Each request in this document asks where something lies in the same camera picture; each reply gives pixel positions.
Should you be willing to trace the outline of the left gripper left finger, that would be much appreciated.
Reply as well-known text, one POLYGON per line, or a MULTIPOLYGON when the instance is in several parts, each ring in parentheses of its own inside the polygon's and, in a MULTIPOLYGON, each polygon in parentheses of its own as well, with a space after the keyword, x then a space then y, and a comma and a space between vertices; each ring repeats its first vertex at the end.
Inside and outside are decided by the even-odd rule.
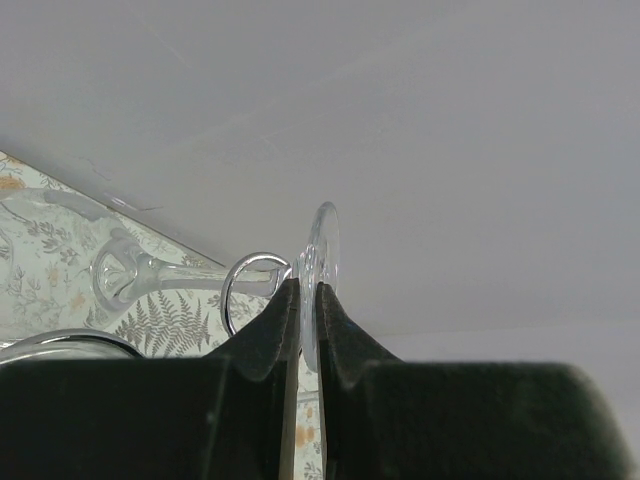
POLYGON ((7 349, 5 479, 289 479, 299 358, 297 281, 202 357, 7 349))

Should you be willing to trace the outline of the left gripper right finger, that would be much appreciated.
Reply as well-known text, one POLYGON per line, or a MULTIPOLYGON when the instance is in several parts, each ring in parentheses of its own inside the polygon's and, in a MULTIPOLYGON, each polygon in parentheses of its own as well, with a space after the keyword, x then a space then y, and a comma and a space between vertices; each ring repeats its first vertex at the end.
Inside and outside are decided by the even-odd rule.
POLYGON ((406 362, 316 289, 329 479, 626 479, 630 451, 578 368, 406 362))

